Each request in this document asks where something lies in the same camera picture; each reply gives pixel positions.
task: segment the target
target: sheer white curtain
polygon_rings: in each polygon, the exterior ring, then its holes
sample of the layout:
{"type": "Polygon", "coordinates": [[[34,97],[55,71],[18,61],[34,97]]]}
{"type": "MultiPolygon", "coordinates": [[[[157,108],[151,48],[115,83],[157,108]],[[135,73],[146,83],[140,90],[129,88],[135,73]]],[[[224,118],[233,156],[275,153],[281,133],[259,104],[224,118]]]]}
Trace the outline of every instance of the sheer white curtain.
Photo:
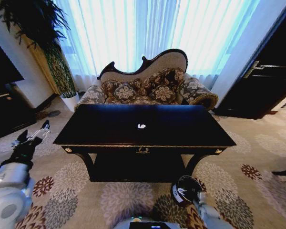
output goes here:
{"type": "Polygon", "coordinates": [[[178,48],[187,73],[211,88],[259,0],[55,0],[70,30],[61,41],[75,82],[86,90],[111,61],[133,72],[178,48]]]}

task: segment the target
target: table drawer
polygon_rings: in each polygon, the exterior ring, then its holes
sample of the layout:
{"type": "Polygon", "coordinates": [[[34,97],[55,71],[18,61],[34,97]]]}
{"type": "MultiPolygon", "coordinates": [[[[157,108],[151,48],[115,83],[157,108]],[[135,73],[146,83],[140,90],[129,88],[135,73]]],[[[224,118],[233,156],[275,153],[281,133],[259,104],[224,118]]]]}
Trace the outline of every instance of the table drawer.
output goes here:
{"type": "Polygon", "coordinates": [[[70,154],[89,153],[114,153],[114,154],[195,154],[195,155],[218,155],[226,147],[138,147],[138,146],[62,146],[70,154]]]}

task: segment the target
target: floral carpet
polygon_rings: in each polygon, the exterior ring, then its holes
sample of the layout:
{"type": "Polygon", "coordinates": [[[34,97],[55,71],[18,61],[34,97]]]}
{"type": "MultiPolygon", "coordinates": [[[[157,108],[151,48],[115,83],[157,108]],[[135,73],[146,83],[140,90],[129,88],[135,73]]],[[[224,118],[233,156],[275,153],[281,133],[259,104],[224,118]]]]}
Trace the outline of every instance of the floral carpet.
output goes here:
{"type": "MultiPolygon", "coordinates": [[[[15,228],[110,229],[139,215],[188,229],[205,228],[193,205],[181,208],[173,202],[171,184],[90,182],[83,161],[52,144],[72,112],[59,98],[46,109],[51,111],[60,114],[47,117],[52,132],[36,148],[30,171],[36,181],[33,204],[15,228]]],[[[214,118],[237,146],[206,157],[196,167],[193,177],[208,193],[208,204],[236,229],[286,229],[286,177],[271,173],[286,170],[286,107],[260,120],[214,118]]],[[[45,119],[29,126],[29,134],[45,119]]],[[[22,131],[0,139],[0,163],[10,156],[10,143],[22,131]]],[[[183,159],[187,163],[190,156],[183,159]]]]}

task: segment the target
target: table top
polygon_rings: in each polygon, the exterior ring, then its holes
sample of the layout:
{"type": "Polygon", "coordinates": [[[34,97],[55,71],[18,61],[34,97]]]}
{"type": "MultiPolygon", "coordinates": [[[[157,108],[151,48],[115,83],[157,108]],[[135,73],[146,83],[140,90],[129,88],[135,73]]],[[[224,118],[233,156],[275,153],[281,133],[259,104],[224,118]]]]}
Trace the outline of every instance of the table top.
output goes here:
{"type": "Polygon", "coordinates": [[[62,146],[230,147],[200,105],[82,104],[55,139],[62,146]]]}

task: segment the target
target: white flower pot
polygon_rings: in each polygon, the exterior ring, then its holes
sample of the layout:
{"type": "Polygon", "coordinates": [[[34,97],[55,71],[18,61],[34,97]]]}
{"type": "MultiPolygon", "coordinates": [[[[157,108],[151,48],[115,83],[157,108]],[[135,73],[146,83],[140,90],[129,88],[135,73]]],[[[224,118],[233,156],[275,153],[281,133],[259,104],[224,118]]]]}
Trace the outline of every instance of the white flower pot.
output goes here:
{"type": "Polygon", "coordinates": [[[74,112],[74,107],[80,100],[78,97],[78,93],[76,93],[76,95],[71,98],[62,98],[61,96],[61,99],[67,105],[68,109],[72,112],[74,112]]]}

